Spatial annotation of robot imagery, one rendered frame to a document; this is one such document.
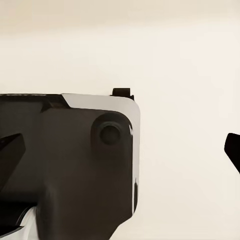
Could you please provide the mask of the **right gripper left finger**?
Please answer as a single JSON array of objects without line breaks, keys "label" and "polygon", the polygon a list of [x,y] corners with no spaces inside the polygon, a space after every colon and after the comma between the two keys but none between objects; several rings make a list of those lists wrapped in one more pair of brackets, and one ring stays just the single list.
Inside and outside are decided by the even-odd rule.
[{"label": "right gripper left finger", "polygon": [[26,152],[21,133],[0,138],[0,193]]}]

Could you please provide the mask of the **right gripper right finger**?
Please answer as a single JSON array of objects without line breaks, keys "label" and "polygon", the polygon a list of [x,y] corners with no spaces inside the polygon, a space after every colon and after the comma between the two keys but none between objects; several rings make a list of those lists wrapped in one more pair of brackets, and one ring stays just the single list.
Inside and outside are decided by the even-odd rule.
[{"label": "right gripper right finger", "polygon": [[228,133],[224,151],[240,173],[240,135]]}]

